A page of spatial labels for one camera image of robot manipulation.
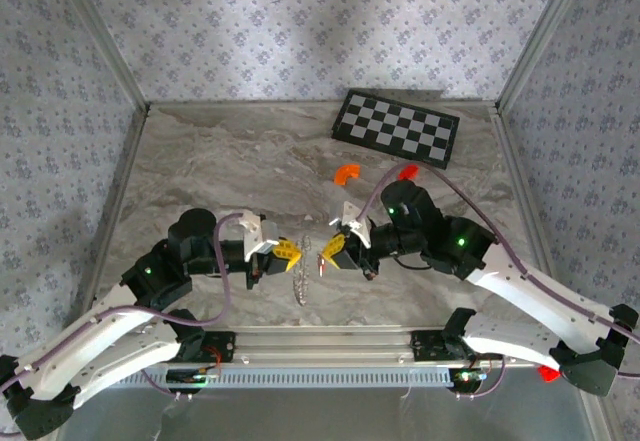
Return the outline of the sheet metal shelf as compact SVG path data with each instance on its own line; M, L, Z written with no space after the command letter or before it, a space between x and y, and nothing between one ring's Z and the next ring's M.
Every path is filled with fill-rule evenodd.
M136 381L89 401L54 441L615 441L600 403L533 368L491 394L446 388L208 389L177 400Z

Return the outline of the small controller board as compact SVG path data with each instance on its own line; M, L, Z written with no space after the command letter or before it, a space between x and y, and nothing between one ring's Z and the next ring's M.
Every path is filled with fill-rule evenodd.
M184 384L196 387L206 386L220 377L218 368L171 369L165 375L167 384Z
M480 369L450 369L449 376L457 388L477 390L487 379L487 374Z

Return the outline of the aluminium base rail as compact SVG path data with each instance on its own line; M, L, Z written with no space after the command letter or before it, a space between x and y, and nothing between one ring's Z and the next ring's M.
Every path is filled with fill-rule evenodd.
M246 326L232 327L234 352L220 367L231 368L400 368L409 366L467 367L467 355L449 355L435 334L437 327L404 326ZM557 339L538 326L492 322L481 324L471 340L488 365L498 354L509 367L544 364Z

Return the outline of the black and white checkerboard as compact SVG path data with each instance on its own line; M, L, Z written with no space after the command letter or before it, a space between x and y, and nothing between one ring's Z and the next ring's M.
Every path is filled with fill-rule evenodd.
M351 89L333 123L331 137L445 169L459 123L460 118L454 115Z

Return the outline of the aluminium frame post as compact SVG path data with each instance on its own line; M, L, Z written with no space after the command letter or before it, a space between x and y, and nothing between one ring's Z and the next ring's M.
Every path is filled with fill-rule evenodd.
M70 0L70 2L127 98L136 107L137 111L146 114L148 112L148 103L132 71L120 53L114 37L109 32L107 24L100 15L95 2L93 0Z
M499 115L508 113L513 106L573 2L548 0L496 101Z

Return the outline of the orange curved block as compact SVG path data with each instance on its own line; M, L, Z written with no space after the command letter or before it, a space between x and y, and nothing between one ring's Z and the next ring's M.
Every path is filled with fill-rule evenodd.
M351 179L358 179L360 177L361 166L359 164L346 164L340 166L333 178L333 182L338 186L345 186Z

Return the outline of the silver keyring with chain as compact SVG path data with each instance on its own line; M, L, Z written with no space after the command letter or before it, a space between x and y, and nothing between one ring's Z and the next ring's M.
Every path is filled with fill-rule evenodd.
M311 239L308 235L302 236L299 248L301 257L294 266L293 294L296 302L300 306L305 306L309 287L309 253L311 251Z

